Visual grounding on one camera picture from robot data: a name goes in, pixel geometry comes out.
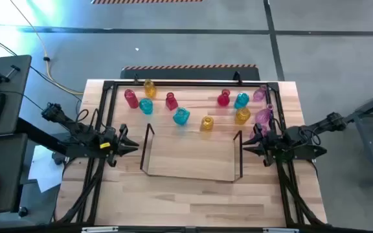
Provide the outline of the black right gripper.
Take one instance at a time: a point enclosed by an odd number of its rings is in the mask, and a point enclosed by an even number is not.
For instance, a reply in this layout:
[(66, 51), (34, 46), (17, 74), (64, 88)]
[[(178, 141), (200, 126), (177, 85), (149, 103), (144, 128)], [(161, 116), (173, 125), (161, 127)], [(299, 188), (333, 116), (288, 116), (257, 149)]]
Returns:
[(242, 145), (246, 146), (256, 144), (257, 142), (261, 143), (262, 148), (253, 146), (243, 148), (243, 150), (261, 156), (267, 156), (269, 151), (275, 151), (288, 157), (290, 156), (290, 136), (287, 133), (282, 135), (277, 135), (274, 131), (268, 131), (264, 134), (253, 133), (251, 134), (251, 138), (243, 142)]

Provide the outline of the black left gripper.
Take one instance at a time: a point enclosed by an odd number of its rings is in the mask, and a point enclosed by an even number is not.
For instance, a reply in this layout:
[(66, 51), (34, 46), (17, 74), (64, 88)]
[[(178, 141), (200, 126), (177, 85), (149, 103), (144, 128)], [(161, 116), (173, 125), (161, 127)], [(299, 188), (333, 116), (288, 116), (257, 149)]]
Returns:
[[(100, 145), (109, 142), (111, 144), (110, 147), (100, 149)], [(120, 126), (120, 142), (127, 145), (127, 146), (138, 146), (139, 144), (130, 140), (128, 138), (128, 127), (127, 125)], [(116, 129), (113, 127), (107, 127), (103, 132), (98, 135), (98, 143), (99, 143), (99, 157), (107, 157), (109, 151), (114, 151), (115, 154), (119, 157), (121, 155), (125, 155), (127, 153), (131, 153), (133, 151), (137, 151), (138, 148), (136, 147), (120, 147), (119, 148), (119, 139), (116, 135)]]

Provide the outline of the purple slender-necked glass vase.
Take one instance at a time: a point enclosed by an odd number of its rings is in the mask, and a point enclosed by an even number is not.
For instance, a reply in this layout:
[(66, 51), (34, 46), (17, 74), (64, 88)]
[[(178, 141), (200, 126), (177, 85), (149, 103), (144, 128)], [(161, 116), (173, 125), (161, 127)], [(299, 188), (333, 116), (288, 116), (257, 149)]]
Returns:
[(266, 124), (270, 121), (271, 116), (273, 115), (273, 104), (267, 104), (266, 107), (262, 110), (259, 110), (255, 115), (255, 122), (259, 124)]

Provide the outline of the cyan crest-embossed glass flask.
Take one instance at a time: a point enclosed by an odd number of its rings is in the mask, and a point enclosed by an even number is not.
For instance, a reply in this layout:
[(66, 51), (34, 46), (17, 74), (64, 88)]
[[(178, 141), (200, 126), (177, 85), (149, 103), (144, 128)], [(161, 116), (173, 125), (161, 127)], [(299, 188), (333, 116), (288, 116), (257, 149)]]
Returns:
[(139, 107), (145, 115), (150, 115), (153, 113), (153, 102), (149, 98), (141, 99), (139, 102)]

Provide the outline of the tall red ribbed glass bottle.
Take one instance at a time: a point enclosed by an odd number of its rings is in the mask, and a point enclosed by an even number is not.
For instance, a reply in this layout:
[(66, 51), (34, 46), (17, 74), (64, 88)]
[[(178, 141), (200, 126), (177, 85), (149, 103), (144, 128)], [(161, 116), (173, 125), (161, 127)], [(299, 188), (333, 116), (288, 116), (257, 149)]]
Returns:
[(135, 94), (135, 92), (131, 89), (126, 89), (125, 92), (124, 92), (124, 97), (128, 103), (128, 105), (132, 108), (132, 109), (136, 109), (138, 108), (139, 106), (139, 101), (137, 99), (137, 96)]

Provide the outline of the purple dimpled glass vase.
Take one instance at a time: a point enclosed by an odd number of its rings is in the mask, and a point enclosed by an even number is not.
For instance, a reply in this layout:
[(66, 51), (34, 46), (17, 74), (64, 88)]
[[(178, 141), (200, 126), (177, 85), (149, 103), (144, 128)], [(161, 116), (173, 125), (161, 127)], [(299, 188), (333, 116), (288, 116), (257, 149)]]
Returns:
[(253, 100), (255, 102), (261, 102), (265, 97), (267, 93), (267, 86), (261, 85), (254, 93), (253, 93)]

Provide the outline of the yellow ribbed glass jar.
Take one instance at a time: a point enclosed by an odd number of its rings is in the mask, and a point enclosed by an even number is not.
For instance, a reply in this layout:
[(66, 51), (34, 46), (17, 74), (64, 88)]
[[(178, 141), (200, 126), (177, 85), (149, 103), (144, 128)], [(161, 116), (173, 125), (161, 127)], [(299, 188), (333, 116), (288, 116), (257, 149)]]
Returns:
[(201, 121), (200, 130), (211, 131), (214, 126), (214, 119), (211, 116), (204, 116)]

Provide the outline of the red bulbous glass vase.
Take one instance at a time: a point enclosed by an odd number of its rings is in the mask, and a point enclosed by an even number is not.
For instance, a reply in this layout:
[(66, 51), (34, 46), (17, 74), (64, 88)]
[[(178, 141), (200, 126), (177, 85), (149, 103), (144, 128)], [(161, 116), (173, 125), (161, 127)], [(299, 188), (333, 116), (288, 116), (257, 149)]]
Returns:
[(222, 107), (228, 106), (230, 102), (229, 95), (230, 91), (228, 89), (223, 89), (217, 98), (218, 105)]

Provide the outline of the tall yellow glass vase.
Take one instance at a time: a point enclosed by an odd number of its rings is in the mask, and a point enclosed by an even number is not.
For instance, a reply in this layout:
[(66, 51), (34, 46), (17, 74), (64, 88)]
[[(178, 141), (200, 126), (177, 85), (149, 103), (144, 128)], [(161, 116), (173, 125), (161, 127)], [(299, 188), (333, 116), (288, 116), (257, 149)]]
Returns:
[(145, 95), (148, 98), (155, 98), (156, 97), (156, 94), (157, 94), (156, 86), (149, 79), (147, 79), (147, 80), (144, 81), (144, 92), (145, 92)]

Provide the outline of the small red square glass bottle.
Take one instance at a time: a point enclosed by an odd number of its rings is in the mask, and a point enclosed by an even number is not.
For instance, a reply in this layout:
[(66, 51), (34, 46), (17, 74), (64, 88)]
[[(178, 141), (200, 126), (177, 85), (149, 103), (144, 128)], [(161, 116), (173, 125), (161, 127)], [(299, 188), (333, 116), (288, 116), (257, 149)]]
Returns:
[(174, 96), (174, 93), (172, 92), (169, 92), (166, 94), (166, 107), (172, 111), (176, 108), (178, 108), (178, 103), (177, 103), (177, 100)]

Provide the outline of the yellow textured glass vase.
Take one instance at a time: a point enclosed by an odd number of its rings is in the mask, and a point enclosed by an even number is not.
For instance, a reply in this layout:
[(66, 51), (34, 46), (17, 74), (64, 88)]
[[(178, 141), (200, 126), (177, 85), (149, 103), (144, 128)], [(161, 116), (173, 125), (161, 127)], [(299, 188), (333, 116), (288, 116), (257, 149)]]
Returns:
[(247, 107), (239, 108), (236, 110), (234, 122), (238, 125), (244, 125), (250, 118), (251, 112)]

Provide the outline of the small cyan glass bottle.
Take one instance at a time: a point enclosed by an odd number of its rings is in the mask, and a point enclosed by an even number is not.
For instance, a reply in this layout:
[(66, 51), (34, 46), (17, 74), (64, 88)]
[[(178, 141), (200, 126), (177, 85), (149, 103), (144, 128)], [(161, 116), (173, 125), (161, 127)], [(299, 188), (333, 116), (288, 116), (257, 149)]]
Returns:
[(234, 108), (235, 109), (241, 109), (246, 107), (246, 105), (249, 102), (249, 95), (246, 93), (239, 93), (236, 97), (236, 100), (234, 102)]

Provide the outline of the cyan diamond-textured glass vase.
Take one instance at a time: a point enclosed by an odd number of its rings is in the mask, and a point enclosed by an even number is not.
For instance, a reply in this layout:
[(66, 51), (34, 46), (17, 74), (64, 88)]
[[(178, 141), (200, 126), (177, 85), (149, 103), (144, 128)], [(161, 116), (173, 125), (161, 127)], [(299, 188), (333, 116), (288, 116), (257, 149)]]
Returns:
[(190, 111), (188, 111), (184, 107), (178, 107), (173, 116), (173, 120), (177, 125), (184, 126), (187, 124), (189, 116)]

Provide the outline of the white paper sheets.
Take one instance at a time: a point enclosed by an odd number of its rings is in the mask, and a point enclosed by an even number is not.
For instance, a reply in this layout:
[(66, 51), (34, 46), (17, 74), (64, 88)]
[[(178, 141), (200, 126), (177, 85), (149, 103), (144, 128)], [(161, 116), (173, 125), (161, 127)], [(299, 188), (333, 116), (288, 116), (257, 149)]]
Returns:
[(61, 184), (63, 170), (64, 164), (55, 163), (51, 150), (41, 145), (34, 148), (28, 180), (37, 180), (41, 193)]

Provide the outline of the black desk support beam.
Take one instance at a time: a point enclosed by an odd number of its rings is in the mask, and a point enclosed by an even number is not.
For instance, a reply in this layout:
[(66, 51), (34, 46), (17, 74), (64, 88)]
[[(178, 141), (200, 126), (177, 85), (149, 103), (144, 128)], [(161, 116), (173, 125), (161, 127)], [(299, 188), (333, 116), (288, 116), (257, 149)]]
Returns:
[(62, 155), (66, 154), (66, 146), (61, 144), (57, 138), (42, 131), (22, 118), (18, 118), (17, 120), (15, 133), (25, 133), (27, 134), (28, 138), (34, 142), (45, 146), (52, 151), (61, 153)]

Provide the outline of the black striped-edge floor mat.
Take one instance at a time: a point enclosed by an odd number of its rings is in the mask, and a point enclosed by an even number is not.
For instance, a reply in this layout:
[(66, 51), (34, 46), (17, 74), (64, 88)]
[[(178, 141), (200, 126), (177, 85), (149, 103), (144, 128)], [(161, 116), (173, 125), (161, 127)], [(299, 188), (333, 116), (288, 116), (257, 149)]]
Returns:
[(128, 66), (121, 70), (120, 79), (233, 80), (236, 73), (242, 80), (260, 81), (255, 64)]

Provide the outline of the dark grey desk panel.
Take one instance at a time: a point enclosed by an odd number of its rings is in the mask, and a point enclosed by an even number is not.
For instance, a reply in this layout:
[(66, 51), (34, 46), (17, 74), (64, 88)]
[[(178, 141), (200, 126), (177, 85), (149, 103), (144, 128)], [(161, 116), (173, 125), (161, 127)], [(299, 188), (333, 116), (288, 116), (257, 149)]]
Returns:
[(0, 213), (17, 212), (23, 185), (20, 184), (28, 137), (0, 137)]

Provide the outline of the grey desk top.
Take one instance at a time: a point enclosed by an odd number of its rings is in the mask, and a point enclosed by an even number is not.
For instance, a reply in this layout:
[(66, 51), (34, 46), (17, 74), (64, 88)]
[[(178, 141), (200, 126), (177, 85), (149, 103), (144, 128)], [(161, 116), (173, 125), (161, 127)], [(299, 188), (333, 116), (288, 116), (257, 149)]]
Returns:
[(9, 56), (0, 58), (0, 73), (3, 75), (11, 71), (11, 65), (21, 70), (12, 75), (10, 82), (0, 84), (0, 93), (6, 95), (5, 107), (0, 118), (0, 135), (13, 134), (19, 118), (19, 110), (25, 92), (25, 86), (30, 69), (31, 56)]

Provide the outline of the black metal table frame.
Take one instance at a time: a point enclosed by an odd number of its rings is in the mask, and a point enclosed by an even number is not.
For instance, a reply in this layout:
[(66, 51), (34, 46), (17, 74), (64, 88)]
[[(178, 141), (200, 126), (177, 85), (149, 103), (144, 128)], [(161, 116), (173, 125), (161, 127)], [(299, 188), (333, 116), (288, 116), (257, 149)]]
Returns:
[[(235, 124), (232, 105), (220, 107), (217, 97), (223, 89), (235, 99), (239, 93), (252, 94), (255, 85), (214, 82), (182, 83), (179, 80), (157, 81), (153, 113), (145, 115), (129, 107), (124, 92), (128, 83), (106, 93), (100, 110), (106, 125), (128, 126), (131, 140), (143, 144), (148, 124), (158, 134), (200, 130), (202, 118), (214, 119), (211, 132), (234, 135), (242, 131), (249, 138), (253, 120)], [(166, 94), (172, 92), (178, 107), (190, 111), (188, 122), (177, 125), (176, 109), (166, 107)], [(283, 227), (286, 224), (276, 166), (265, 167), (262, 158), (243, 153), (243, 177), (237, 181), (183, 179), (149, 176), (140, 170), (142, 151), (119, 157), (115, 167), (104, 166), (95, 225), (176, 226), (176, 227)]]

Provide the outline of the silver bracket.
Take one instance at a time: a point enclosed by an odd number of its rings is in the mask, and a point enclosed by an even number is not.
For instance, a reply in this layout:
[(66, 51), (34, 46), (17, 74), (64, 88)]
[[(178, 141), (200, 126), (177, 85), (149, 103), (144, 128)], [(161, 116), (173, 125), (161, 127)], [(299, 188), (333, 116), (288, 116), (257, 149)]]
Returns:
[(263, 228), (263, 233), (300, 233), (296, 228)]
[(84, 227), (81, 230), (81, 233), (112, 233), (118, 232), (119, 228), (116, 226), (108, 227)]

